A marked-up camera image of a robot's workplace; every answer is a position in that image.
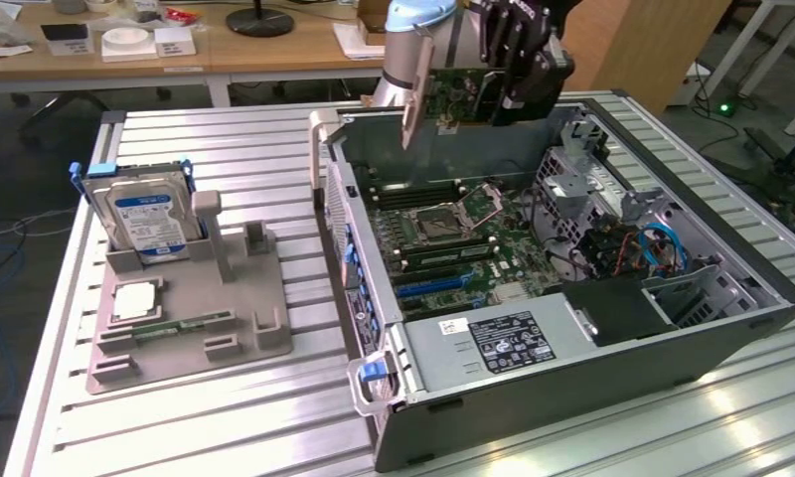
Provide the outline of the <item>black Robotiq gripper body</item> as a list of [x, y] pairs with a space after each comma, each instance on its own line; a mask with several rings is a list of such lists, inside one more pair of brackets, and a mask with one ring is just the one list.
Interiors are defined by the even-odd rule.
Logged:
[[467, 2], [467, 8], [478, 17], [478, 28], [485, 35], [491, 35], [495, 32], [503, 18], [503, 12], [510, 8], [521, 11], [529, 19], [534, 19], [537, 16], [547, 17], [557, 34], [563, 35], [567, 15], [581, 3], [581, 0], [471, 0]]

